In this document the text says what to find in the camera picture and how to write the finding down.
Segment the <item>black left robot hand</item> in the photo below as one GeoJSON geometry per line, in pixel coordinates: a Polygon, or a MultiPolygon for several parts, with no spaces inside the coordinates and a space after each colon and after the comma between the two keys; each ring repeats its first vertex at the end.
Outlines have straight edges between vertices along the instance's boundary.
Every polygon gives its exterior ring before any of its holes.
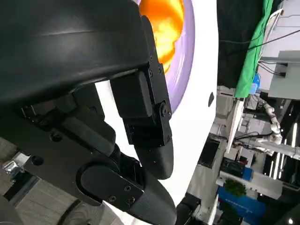
{"type": "Polygon", "coordinates": [[[92,206],[173,225],[171,104],[131,0],[0,3],[0,136],[25,170],[92,206]]]}

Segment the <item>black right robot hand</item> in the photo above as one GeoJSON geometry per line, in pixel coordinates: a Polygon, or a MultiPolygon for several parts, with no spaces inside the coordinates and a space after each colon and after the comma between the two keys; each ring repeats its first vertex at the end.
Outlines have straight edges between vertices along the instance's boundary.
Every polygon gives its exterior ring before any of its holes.
{"type": "Polygon", "coordinates": [[[196,196],[186,193],[181,202],[177,205],[176,225],[191,225],[195,218],[193,213],[200,206],[201,200],[196,196]]]}

